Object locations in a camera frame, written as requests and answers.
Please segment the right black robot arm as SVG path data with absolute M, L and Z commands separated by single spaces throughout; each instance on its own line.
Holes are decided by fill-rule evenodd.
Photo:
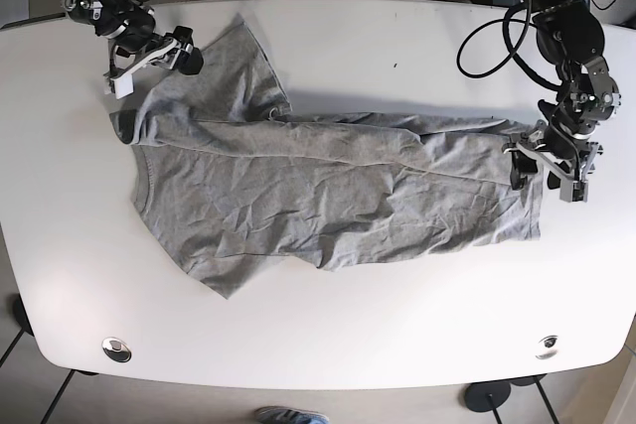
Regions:
M 108 40 L 105 91 L 122 99 L 134 91 L 133 76 L 152 66 L 184 75 L 198 74 L 204 64 L 193 30 L 178 26 L 157 32 L 151 0 L 62 0 L 66 16 L 90 25 Z

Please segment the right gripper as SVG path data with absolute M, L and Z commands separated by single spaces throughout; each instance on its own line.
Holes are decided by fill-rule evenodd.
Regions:
M 184 26 L 177 26 L 173 32 L 163 36 L 122 32 L 109 44 L 106 75 L 111 77 L 125 73 L 133 76 L 147 66 L 178 71 L 183 75 L 197 75 L 204 65 L 201 51 L 195 49 L 193 30 Z M 134 142 L 136 116 L 135 109 L 124 109 L 109 115 L 117 138 L 125 145 Z

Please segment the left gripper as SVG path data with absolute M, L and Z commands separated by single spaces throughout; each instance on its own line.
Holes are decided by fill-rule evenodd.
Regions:
M 595 171 L 594 161 L 604 153 L 598 142 L 567 136 L 552 125 L 536 125 L 532 130 L 514 133 L 503 146 L 512 160 L 511 188 L 523 189 L 539 166 L 549 170 L 547 186 L 557 190 L 562 180 L 586 180 Z

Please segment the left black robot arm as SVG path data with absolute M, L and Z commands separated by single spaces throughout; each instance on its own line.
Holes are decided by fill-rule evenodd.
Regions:
M 554 84 L 531 69 L 521 58 L 521 40 L 510 38 L 510 25 L 519 12 L 525 14 L 523 28 L 535 28 L 542 57 L 556 68 L 560 80 Z M 584 0 L 521 0 L 499 19 L 508 54 L 541 87 L 556 93 L 556 102 L 538 104 L 543 118 L 528 132 L 514 133 L 503 150 L 511 154 L 511 185 L 523 188 L 539 166 L 549 170 L 548 186 L 558 190 L 563 201 L 587 198 L 587 177 L 593 161 L 602 152 L 591 141 L 596 127 L 618 110 L 621 95 L 603 55 L 605 37 L 600 23 Z

